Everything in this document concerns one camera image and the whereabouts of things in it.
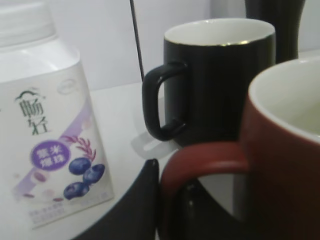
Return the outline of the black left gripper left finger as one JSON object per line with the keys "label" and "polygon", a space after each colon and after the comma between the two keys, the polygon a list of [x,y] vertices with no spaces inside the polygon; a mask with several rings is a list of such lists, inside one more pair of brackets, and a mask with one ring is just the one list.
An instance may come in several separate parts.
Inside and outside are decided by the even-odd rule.
{"label": "black left gripper left finger", "polygon": [[158,217],[159,162],[145,161],[137,178],[96,224],[77,240],[154,240]]}

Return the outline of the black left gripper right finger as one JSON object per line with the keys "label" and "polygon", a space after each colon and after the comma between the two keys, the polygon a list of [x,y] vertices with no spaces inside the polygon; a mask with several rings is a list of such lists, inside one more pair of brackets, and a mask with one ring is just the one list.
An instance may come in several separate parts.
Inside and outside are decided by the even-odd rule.
{"label": "black left gripper right finger", "polygon": [[180,188],[171,209],[172,240],[241,238],[241,224],[210,196],[198,179]]}

